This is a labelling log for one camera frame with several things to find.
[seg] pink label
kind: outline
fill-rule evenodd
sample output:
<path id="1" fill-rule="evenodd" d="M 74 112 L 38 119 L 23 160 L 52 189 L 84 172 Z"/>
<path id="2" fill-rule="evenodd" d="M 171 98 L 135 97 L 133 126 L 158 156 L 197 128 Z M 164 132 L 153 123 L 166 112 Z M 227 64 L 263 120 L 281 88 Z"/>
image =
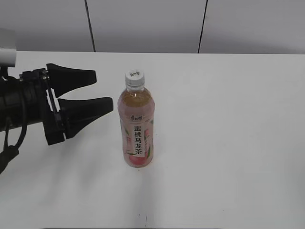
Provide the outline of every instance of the pink label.
<path id="1" fill-rule="evenodd" d="M 153 116 L 131 115 L 121 119 L 121 128 L 124 153 L 148 158 L 153 151 Z"/>

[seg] white tabletop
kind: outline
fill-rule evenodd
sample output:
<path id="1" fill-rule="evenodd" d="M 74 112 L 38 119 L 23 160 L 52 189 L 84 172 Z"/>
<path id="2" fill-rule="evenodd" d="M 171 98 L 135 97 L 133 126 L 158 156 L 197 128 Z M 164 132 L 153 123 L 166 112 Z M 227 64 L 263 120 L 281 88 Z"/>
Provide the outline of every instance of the white tabletop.
<path id="1" fill-rule="evenodd" d="M 29 126 L 0 175 L 0 228 L 305 228 L 304 55 L 18 52 L 10 74 L 50 62 L 96 70 L 63 98 L 115 109 L 53 146 Z M 141 169 L 123 160 L 116 109 L 132 68 L 156 104 Z"/>

